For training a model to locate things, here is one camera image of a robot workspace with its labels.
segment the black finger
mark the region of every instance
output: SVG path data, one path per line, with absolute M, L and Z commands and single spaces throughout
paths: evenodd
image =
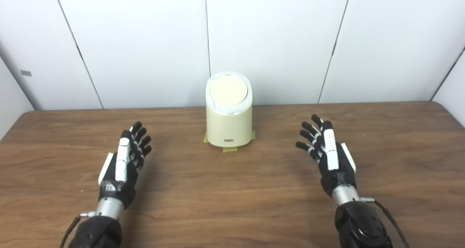
M 317 137 L 316 142 L 314 142 L 314 146 L 317 146 L 320 149 L 323 149 L 324 148 L 324 137 Z
M 136 185 L 137 178 L 139 177 L 137 167 L 135 167 L 134 165 L 128 165 L 128 167 L 126 168 L 126 172 L 128 184 L 134 187 Z
M 139 131 L 139 129 L 141 129 L 142 127 L 142 123 L 141 121 L 137 121 L 130 129 L 131 133 L 133 135 L 136 135 L 137 131 Z
M 130 161 L 135 161 L 136 158 L 137 158 L 137 152 L 138 151 L 135 151 L 133 147 L 131 147 L 131 152 L 129 153 L 129 160 Z
M 139 130 L 136 133 L 136 136 L 134 137 L 134 141 L 139 142 L 141 138 L 146 134 L 146 132 L 147 132 L 147 129 L 143 127 L 141 130 Z
M 140 157 L 136 165 L 137 172 L 141 172 L 143 167 L 144 167 L 144 158 Z
M 326 155 L 322 155 L 320 158 L 320 162 L 318 163 L 318 170 L 320 171 L 321 175 L 324 175 L 328 172 L 328 157 Z
M 323 150 L 323 148 L 321 147 L 321 144 L 320 144 L 319 142 L 316 142 L 316 143 L 314 144 L 314 148 L 315 148 L 315 151 L 317 152 L 317 154 L 318 154 L 319 156 L 321 156 L 321 155 L 324 153 L 324 150 Z
M 307 123 L 307 122 L 302 122 L 302 127 L 307 129 L 315 138 L 319 137 L 321 135 L 321 132 L 316 129 L 313 125 Z
M 139 147 L 143 149 L 150 141 L 151 137 L 148 135 L 144 139 L 142 139 L 141 143 L 139 144 Z
M 314 143 L 315 142 L 315 137 L 307 130 L 304 130 L 302 129 L 300 131 L 300 135 L 302 135 L 303 137 L 307 138 L 311 143 Z
M 322 132 L 325 130 L 332 129 L 332 123 L 330 121 L 324 121 L 322 125 Z
M 137 154 L 135 155 L 135 158 L 133 160 L 133 164 L 135 167 L 139 167 L 141 165 L 143 165 L 144 163 L 144 157 L 142 156 L 142 153 L 141 152 L 137 152 Z
M 309 149 L 312 149 L 312 147 L 304 142 L 295 142 L 295 146 L 297 148 L 300 148 L 300 149 L 303 149 L 303 150 L 306 150 L 307 152 L 309 151 Z
M 151 152 L 151 147 L 147 146 L 142 150 L 142 155 L 147 156 Z
M 315 150 L 311 150 L 310 152 L 308 152 L 310 154 L 310 156 L 315 160 L 315 162 L 319 163 L 319 160 L 320 160 L 320 156 L 316 153 Z
M 317 124 L 320 130 L 322 129 L 323 120 L 319 116 L 317 116 L 316 114 L 312 114 L 312 121 L 315 122 L 315 124 Z

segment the white finger segment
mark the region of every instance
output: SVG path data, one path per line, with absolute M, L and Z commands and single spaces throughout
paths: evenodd
M 324 152 L 328 159 L 328 170 L 339 169 L 339 159 L 337 158 L 336 139 L 334 138 L 334 130 L 327 129 L 323 132 L 324 136 Z
M 127 138 L 120 139 L 118 154 L 116 155 L 115 180 L 126 182 L 126 167 L 129 162 L 130 140 Z

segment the round lid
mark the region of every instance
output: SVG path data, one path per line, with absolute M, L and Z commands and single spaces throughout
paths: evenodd
M 248 90 L 239 76 L 221 76 L 211 83 L 210 95 L 219 104 L 234 106 L 246 98 Z

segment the connector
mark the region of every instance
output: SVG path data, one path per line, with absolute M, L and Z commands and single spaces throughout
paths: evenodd
M 87 212 L 87 213 L 81 213 L 79 216 L 80 217 L 94 217 L 95 211 L 92 212 Z
M 370 198 L 370 197 L 360 197 L 360 201 L 361 202 L 375 202 L 375 199 Z

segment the white panel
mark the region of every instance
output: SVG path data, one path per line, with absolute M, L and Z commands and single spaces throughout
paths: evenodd
M 34 110 L 0 58 L 0 139 L 25 112 Z
M 464 0 L 349 0 L 320 103 L 430 100 L 465 46 Z
M 0 0 L 0 53 L 37 109 L 101 108 L 57 0 Z
M 465 54 L 457 61 L 433 101 L 442 104 L 465 127 Z
M 105 108 L 205 105 L 205 0 L 60 0 Z
M 316 103 L 347 0 L 207 0 L 211 74 L 249 78 L 254 104 Z

